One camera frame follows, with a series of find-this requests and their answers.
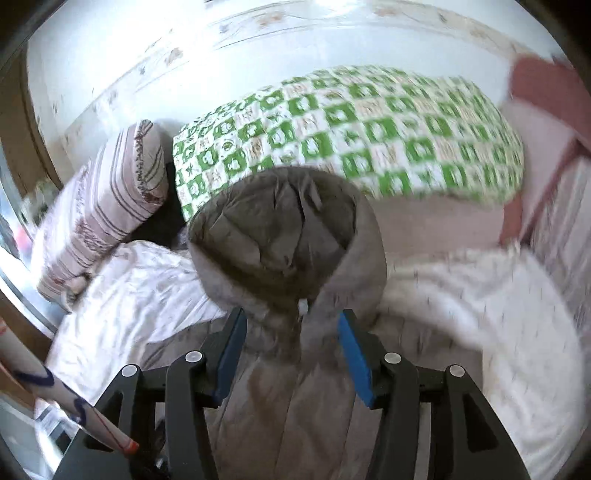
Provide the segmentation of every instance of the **green checkered pillow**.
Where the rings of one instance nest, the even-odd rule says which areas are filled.
[[[265,87],[174,138],[185,218],[220,189],[276,166],[340,175],[373,197],[450,193],[506,203],[521,140],[472,82],[379,66],[337,67]]]

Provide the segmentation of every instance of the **striped pillow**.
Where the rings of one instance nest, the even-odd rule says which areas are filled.
[[[60,300],[165,201],[168,181],[161,132],[142,120],[110,138],[66,184],[33,245],[37,290]]]

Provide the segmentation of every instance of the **wall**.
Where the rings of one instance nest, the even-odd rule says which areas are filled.
[[[67,1],[28,46],[35,117],[60,178],[137,119],[174,134],[221,102],[316,68],[461,74],[500,102],[516,53],[561,53],[514,0],[295,0],[240,13],[266,3]]]

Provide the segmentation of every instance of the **white bedsheet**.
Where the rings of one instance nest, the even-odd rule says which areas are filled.
[[[121,244],[99,268],[53,340],[46,364],[94,404],[145,346],[225,312],[203,292],[188,251]]]
[[[483,392],[532,480],[550,480],[584,428],[583,357],[572,316],[527,250],[389,259],[382,309],[483,352]]]
[[[483,352],[487,399],[532,480],[551,479],[582,431],[583,360],[572,319],[536,260],[513,248],[388,265],[381,308]],[[187,255],[120,245],[64,319],[47,366],[95,403],[148,342],[221,315]]]

